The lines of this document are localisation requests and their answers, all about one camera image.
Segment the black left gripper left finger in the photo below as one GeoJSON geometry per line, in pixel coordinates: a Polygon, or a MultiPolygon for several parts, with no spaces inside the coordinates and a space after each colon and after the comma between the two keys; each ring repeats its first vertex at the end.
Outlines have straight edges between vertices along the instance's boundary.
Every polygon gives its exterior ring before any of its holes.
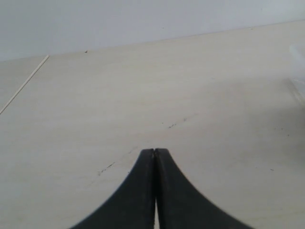
{"type": "Polygon", "coordinates": [[[119,188],[74,229],[153,229],[155,217],[154,150],[139,154],[119,188]]]}

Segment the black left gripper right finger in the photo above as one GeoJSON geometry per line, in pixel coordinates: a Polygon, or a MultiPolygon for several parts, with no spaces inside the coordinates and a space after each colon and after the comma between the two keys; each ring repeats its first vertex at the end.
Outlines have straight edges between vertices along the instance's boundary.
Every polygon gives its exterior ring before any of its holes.
{"type": "Polygon", "coordinates": [[[155,149],[156,201],[161,229],[249,229],[203,196],[181,172],[168,149],[155,149]]]}

